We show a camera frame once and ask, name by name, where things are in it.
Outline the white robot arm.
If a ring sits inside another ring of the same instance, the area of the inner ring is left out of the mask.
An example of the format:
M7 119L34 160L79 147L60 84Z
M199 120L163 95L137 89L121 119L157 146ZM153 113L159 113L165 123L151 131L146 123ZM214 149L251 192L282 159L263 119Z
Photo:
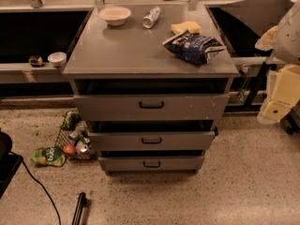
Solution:
M255 48L271 50L265 63L275 58L285 66L267 76L267 98L264 100L257 120L266 125L278 123L300 100L300 1L256 42Z

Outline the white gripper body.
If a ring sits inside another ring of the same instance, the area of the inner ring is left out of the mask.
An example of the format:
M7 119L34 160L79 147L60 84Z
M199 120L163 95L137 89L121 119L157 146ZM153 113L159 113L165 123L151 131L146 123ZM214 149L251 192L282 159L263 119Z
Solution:
M289 64L269 71L266 93L257 120L265 125L279 123L300 100L300 67Z

